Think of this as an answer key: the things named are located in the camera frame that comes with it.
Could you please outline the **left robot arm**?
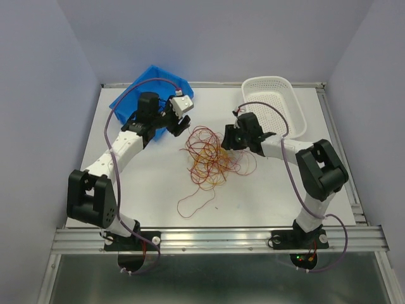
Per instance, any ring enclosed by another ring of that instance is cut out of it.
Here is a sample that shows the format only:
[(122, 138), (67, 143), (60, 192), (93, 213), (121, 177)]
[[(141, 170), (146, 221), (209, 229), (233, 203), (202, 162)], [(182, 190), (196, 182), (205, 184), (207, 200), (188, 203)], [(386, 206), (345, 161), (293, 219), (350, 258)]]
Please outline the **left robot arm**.
[(178, 137), (190, 125), (186, 114), (194, 104), (177, 91), (164, 106), (155, 92), (143, 92), (137, 109), (129, 116), (107, 150), (84, 170), (74, 170), (68, 178), (66, 213), (68, 218), (102, 228), (116, 236), (128, 250), (140, 245), (140, 224), (120, 213), (119, 174), (156, 135), (166, 129)]

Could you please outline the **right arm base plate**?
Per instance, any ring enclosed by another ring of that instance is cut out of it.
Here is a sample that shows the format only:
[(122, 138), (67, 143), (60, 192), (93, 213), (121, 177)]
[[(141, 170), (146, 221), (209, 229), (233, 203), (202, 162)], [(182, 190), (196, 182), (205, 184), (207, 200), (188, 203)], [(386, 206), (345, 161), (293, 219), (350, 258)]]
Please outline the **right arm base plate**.
[(328, 249), (326, 231), (323, 229), (305, 233), (298, 230), (275, 230), (271, 232), (268, 245), (274, 250)]

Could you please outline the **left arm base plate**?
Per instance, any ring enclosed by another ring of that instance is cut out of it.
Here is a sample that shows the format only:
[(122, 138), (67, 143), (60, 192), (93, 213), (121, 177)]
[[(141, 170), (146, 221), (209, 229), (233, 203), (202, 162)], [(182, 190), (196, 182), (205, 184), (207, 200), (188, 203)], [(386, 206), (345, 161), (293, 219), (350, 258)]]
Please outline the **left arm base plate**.
[[(108, 231), (100, 232), (99, 234), (104, 239), (104, 251), (142, 251), (144, 249), (146, 251), (157, 251), (153, 245), (148, 242), (145, 245), (142, 240), (134, 236), (122, 237)], [(140, 234), (150, 242), (153, 239), (161, 239), (160, 231), (141, 231)]]

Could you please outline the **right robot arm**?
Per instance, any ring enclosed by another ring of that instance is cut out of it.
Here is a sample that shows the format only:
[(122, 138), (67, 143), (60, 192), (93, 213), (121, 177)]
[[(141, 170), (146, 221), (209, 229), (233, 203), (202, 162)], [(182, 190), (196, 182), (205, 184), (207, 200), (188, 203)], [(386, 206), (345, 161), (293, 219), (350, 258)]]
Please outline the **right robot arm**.
[(326, 139), (317, 142), (303, 142), (288, 139), (273, 132), (263, 132), (258, 119), (253, 113), (236, 114), (236, 121), (225, 127), (221, 144), (225, 150), (244, 150), (267, 158), (278, 158), (284, 162), (290, 175), (291, 165), (298, 167), (305, 197), (297, 199), (301, 211), (293, 221), (290, 230), (273, 231), (268, 244), (275, 250), (305, 249), (312, 244), (328, 248), (323, 221), (333, 218), (327, 213), (328, 206), (335, 194), (348, 181), (345, 166)]

